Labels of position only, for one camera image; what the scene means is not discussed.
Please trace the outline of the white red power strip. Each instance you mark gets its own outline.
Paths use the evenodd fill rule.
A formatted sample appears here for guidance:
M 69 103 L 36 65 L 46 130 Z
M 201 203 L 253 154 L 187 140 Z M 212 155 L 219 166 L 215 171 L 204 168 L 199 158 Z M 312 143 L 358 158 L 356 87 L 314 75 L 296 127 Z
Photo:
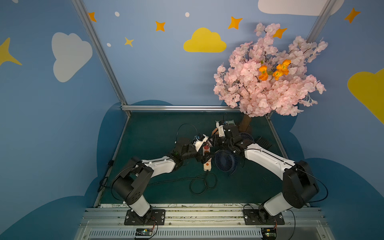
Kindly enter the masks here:
M 204 171 L 205 171 L 205 172 L 209 172 L 209 171 L 212 170 L 211 147 L 210 147 L 210 152 L 209 152 L 209 153 L 204 153 L 204 154 L 207 155 L 207 162 L 204 163 Z

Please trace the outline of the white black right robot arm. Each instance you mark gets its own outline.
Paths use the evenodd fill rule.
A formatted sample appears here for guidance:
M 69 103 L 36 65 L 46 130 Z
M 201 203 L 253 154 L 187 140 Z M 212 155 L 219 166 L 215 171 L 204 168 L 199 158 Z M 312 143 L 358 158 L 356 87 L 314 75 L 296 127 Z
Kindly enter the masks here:
M 285 159 L 257 143 L 243 139 L 235 124 L 217 121 L 216 128 L 217 133 L 211 140 L 212 146 L 223 150 L 225 156 L 242 157 L 257 163 L 282 180 L 282 192 L 259 206 L 259 219 L 263 222 L 291 208 L 302 208 L 319 193 L 318 179 L 313 176 L 307 162 Z

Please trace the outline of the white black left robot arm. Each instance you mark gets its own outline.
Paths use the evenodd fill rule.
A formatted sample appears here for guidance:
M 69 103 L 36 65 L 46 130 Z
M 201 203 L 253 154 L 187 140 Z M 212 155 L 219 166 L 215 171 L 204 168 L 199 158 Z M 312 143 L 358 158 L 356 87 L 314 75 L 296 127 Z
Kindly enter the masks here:
M 175 172 L 188 159 L 202 160 L 203 153 L 200 149 L 208 139 L 206 135 L 199 135 L 193 141 L 181 139 L 175 143 L 175 148 L 171 152 L 158 159 L 131 158 L 112 181 L 112 195 L 119 196 L 139 217 L 146 216 L 151 206 L 143 194 L 150 180 L 162 174 Z

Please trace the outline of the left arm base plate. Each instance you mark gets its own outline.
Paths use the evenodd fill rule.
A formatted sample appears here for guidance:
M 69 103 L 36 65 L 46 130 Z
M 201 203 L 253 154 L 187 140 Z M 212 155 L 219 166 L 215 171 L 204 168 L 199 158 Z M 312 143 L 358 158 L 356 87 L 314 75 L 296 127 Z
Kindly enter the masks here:
M 140 217 L 133 210 L 128 210 L 126 213 L 125 226 L 149 226 L 156 223 L 157 226 L 165 224 L 166 210 L 150 209 L 143 217 Z

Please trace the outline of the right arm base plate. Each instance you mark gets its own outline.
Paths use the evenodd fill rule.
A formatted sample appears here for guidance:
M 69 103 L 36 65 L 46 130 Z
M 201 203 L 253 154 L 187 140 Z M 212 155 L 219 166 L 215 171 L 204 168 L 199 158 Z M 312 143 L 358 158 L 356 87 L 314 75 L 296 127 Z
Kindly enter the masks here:
M 267 212 L 256 209 L 243 210 L 244 221 L 246 225 L 285 225 L 284 218 L 281 214 L 270 216 Z

